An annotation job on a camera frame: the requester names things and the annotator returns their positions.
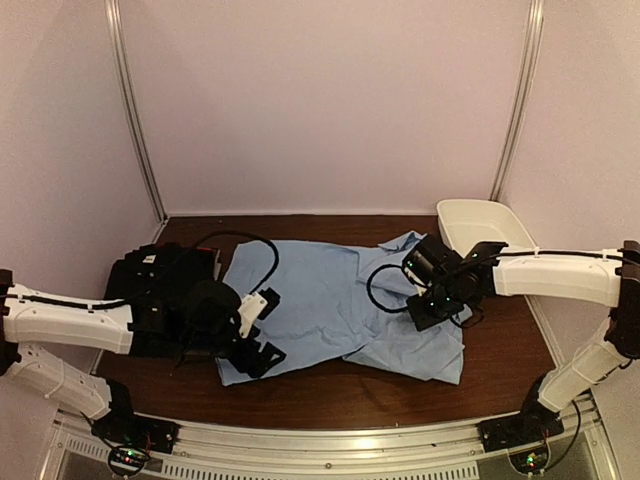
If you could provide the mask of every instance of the plastic bin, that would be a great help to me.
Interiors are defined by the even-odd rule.
[[[535,242],[509,207],[486,200],[443,200],[438,223],[444,243],[463,257],[482,241],[533,248]]]

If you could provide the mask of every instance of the black cable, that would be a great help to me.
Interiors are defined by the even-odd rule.
[[[85,419],[85,421],[89,424],[89,427],[91,428],[91,434],[98,437],[100,441],[104,443],[107,446],[107,448],[109,448],[109,453],[107,454],[107,466],[109,467],[109,470],[111,470],[113,474],[120,477],[124,477],[124,476],[133,477],[134,475],[137,475],[138,473],[140,473],[142,469],[146,466],[147,462],[151,460],[151,456],[149,455],[148,450],[145,452],[139,449],[138,447],[135,447],[133,445],[127,445],[127,444],[113,445],[102,435],[98,434],[98,432],[94,428],[93,422],[89,417],[87,417],[82,412],[80,412],[80,414]],[[136,462],[139,462],[138,466],[136,467],[132,466],[131,467],[132,469],[129,470],[127,468],[119,467],[118,465],[114,464],[116,460],[118,462],[121,462],[123,465],[127,465],[127,463],[130,463],[131,460],[127,460],[127,459],[131,459],[132,457],[131,452],[134,452],[136,454],[134,458]]]
[[[578,425],[576,425],[576,433],[573,434],[573,438],[571,439],[569,446],[564,451],[564,453],[560,455],[558,460],[556,460],[553,465],[550,465],[544,468],[545,473],[548,472],[549,470],[556,468],[560,464],[560,462],[562,462],[567,457],[567,455],[575,445],[576,440],[578,440],[578,436],[580,435],[580,427],[582,427],[582,414],[580,413],[580,407],[578,407],[578,404],[576,403],[576,401],[571,400],[571,403],[573,404],[573,408],[576,409],[576,415],[578,415]]]
[[[629,368],[633,364],[633,360],[634,359],[631,359],[627,363],[625,363],[624,365],[620,365],[620,370],[626,370],[627,368]]]
[[[378,307],[383,312],[386,312],[386,313],[406,312],[407,310],[409,310],[409,307],[400,307],[400,308],[385,307],[380,302],[378,302],[373,296],[373,291],[371,290],[371,286],[373,284],[374,277],[378,273],[382,272],[383,270],[388,270],[390,268],[399,268],[400,270],[402,270],[402,267],[400,265],[392,265],[391,263],[381,265],[378,268],[376,268],[373,272],[371,272],[371,275],[369,275],[369,278],[367,279],[367,295],[369,296],[369,300],[371,300],[371,303],[373,303],[376,307]]]
[[[473,323],[469,323],[469,320],[467,320],[464,323],[460,323],[457,320],[455,320],[453,317],[449,317],[449,321],[451,323],[453,323],[456,327],[462,329],[462,330],[469,330],[470,328],[473,328],[475,326],[480,325],[483,321],[484,321],[484,310],[482,309],[482,307],[471,307],[471,310],[473,311],[473,313],[479,313],[480,314],[480,319],[476,320]]]
[[[275,272],[276,269],[278,268],[278,265],[280,264],[280,254],[278,252],[278,248],[276,247],[276,245],[271,240],[266,239],[264,237],[261,237],[260,235],[256,235],[254,233],[242,232],[242,231],[239,231],[239,230],[217,230],[215,232],[208,233],[204,237],[200,238],[193,245],[191,245],[187,250],[185,250],[180,255],[178,255],[171,263],[169,263],[169,265],[167,265],[164,268],[164,270],[162,271],[162,273],[160,273],[160,275],[155,277],[155,279],[153,280],[151,285],[149,285],[148,287],[144,288],[143,290],[140,290],[139,292],[134,293],[133,295],[130,295],[129,297],[126,297],[126,298],[124,298],[122,300],[117,300],[117,301],[109,302],[109,303],[97,303],[95,305],[89,305],[89,304],[86,304],[86,303],[79,303],[79,302],[71,302],[71,301],[66,301],[66,300],[58,300],[58,299],[55,299],[55,298],[40,297],[40,296],[37,296],[37,295],[25,295],[25,296],[22,297],[22,300],[28,300],[28,301],[37,302],[37,303],[44,303],[44,304],[48,304],[48,305],[57,305],[57,306],[61,306],[61,307],[78,308],[78,309],[82,309],[82,310],[91,310],[91,311],[93,311],[93,310],[108,310],[108,309],[112,309],[112,308],[123,307],[125,305],[129,305],[129,303],[131,303],[132,300],[135,300],[136,298],[141,297],[143,295],[146,295],[148,292],[150,292],[158,284],[158,282],[160,282],[165,276],[167,276],[167,274],[169,274],[171,272],[171,270],[173,270],[173,268],[176,265],[178,265],[189,253],[191,253],[193,250],[198,248],[204,242],[206,242],[207,240],[210,240],[211,238],[219,237],[219,236],[223,236],[223,235],[224,236],[226,236],[226,235],[235,235],[235,236],[239,236],[239,237],[245,237],[245,238],[248,238],[250,240],[256,240],[256,241],[264,243],[269,248],[271,248],[271,250],[273,251],[273,264],[271,265],[271,268],[265,274],[265,276],[262,277],[262,279],[256,284],[256,286],[253,287],[251,289],[251,291],[249,292],[249,293],[255,293],[262,285],[264,285],[264,283],[267,280],[269,280],[271,275],[273,275],[273,272]],[[12,295],[5,295],[4,298],[19,298],[19,297],[18,297],[18,295],[12,294]]]

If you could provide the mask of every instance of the wooden table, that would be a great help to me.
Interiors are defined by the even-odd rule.
[[[214,229],[274,240],[375,246],[408,230],[437,233],[428,216],[175,218],[160,242],[189,245]],[[208,243],[228,265],[238,238]],[[105,354],[99,375],[125,383],[141,413],[224,425],[343,429],[422,425],[518,410],[531,383],[553,368],[524,298],[488,299],[486,319],[464,332],[459,386],[332,360],[312,368],[223,387],[215,363],[187,364]]]

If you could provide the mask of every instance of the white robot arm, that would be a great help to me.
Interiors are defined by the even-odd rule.
[[[562,433],[562,409],[617,368],[640,358],[637,242],[600,252],[521,251],[505,243],[481,242],[462,258],[427,236],[406,256],[402,267],[410,280],[424,287],[407,301],[418,330],[450,319],[464,305],[478,308],[487,296],[545,295],[611,308],[610,316],[570,361],[534,383],[520,413],[480,424],[485,451]]]
[[[88,375],[37,342],[89,346],[122,355],[179,358],[197,348],[228,358],[239,371],[261,376],[284,359],[254,339],[254,323],[277,305],[271,289],[240,299],[222,282],[196,284],[175,305],[145,299],[87,300],[50,295],[13,284],[0,270],[0,375],[79,411],[94,433],[131,444],[147,436],[170,452],[177,425],[135,415],[126,386]]]

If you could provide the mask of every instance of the white backdrop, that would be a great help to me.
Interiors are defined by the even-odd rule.
[[[100,297],[113,261],[156,229],[104,1],[0,2],[0,65],[0,268],[38,290]],[[62,353],[80,367],[94,355]],[[55,410],[0,379],[1,478],[35,478]]]
[[[487,198],[528,0],[122,0],[170,214]]]
[[[546,2],[538,70],[507,183],[509,204],[543,247],[618,248],[640,240],[640,5]],[[542,306],[565,356],[606,317]],[[638,478],[640,365],[595,389],[623,478]]]

